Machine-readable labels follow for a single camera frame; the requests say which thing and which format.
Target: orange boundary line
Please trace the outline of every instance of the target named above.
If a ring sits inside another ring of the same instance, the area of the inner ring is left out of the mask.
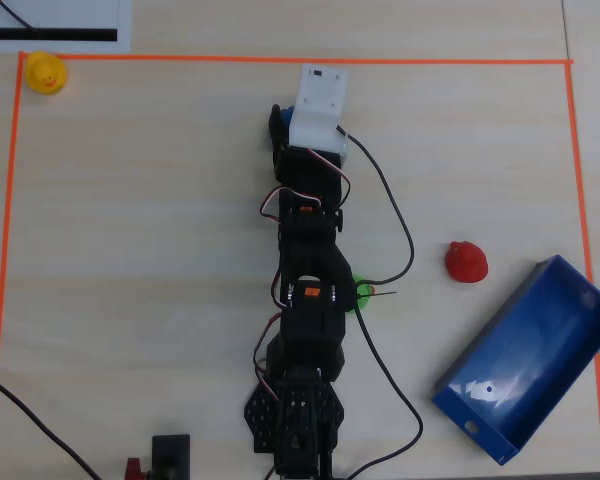
[[[571,59],[453,59],[453,58],[295,58],[229,55],[134,55],[134,54],[60,54],[65,60],[154,60],[179,62],[234,63],[329,63],[341,65],[567,65]]]
[[[576,124],[575,105],[573,100],[573,84],[571,80],[572,59],[530,59],[530,60],[495,60],[495,59],[378,59],[378,58],[286,58],[286,57],[248,57],[248,56],[213,56],[213,55],[91,55],[64,54],[65,60],[152,60],[152,61],[189,61],[189,62],[235,62],[235,63],[328,63],[341,65],[564,65],[569,105],[569,121],[571,141],[578,189],[578,206],[580,211],[580,227],[584,249],[587,279],[593,282],[591,266],[591,249],[587,228],[587,214],[582,182],[580,148]],[[13,177],[15,171],[16,143],[18,137],[18,120],[20,115],[20,95],[22,91],[24,59],[27,54],[18,54],[18,73],[16,78],[13,115],[11,119],[11,140],[9,145],[9,164],[7,168],[7,185],[5,193],[4,220],[2,225],[2,254],[0,260],[0,347],[2,342],[2,323],[4,312],[4,296],[7,280],[7,261],[9,257],[9,233],[11,226],[11,204],[13,197]],[[598,414],[600,420],[600,353],[595,357],[596,387],[598,396]]]
[[[18,55],[16,91],[13,97],[11,117],[11,142],[9,144],[9,166],[7,167],[7,188],[4,199],[4,220],[2,222],[2,255],[0,257],[0,345],[2,342],[2,316],[4,312],[4,291],[7,283],[7,260],[9,258],[9,230],[11,226],[11,199],[13,197],[13,173],[16,163],[16,142],[18,139],[18,117],[20,116],[20,93],[22,91],[22,70],[24,54]]]
[[[582,182],[582,166],[580,163],[580,146],[578,144],[578,126],[576,123],[576,107],[573,100],[573,82],[571,80],[571,65],[564,65],[564,76],[567,84],[567,100],[569,103],[569,121],[571,124],[571,143],[573,147],[573,162],[576,171],[576,187],[578,188],[578,207],[580,210],[580,228],[582,230],[582,247],[584,249],[584,267],[587,279],[593,283],[593,267],[591,266],[591,247],[589,245],[589,229],[587,227],[587,209],[584,202],[584,187]],[[598,394],[598,417],[600,420],[600,352],[594,360],[596,368],[596,390]]]

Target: rubber duck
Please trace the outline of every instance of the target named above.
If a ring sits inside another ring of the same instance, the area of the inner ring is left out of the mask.
[[[33,52],[27,56],[25,78],[32,90],[50,95],[67,83],[67,67],[55,55]]]
[[[489,272],[487,256],[471,242],[451,242],[444,263],[456,282],[476,283]]]

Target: blue container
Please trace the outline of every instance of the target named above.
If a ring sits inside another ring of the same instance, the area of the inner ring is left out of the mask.
[[[504,465],[600,350],[600,291],[559,255],[536,265],[438,381],[433,402]]]

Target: black stripe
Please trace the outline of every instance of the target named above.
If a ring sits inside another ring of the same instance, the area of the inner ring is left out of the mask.
[[[116,42],[115,28],[0,28],[0,40]]]

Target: orange label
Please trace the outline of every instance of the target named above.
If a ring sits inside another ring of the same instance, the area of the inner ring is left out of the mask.
[[[304,290],[304,296],[305,297],[319,297],[320,296],[320,289],[319,288],[315,288],[315,287],[307,287]]]

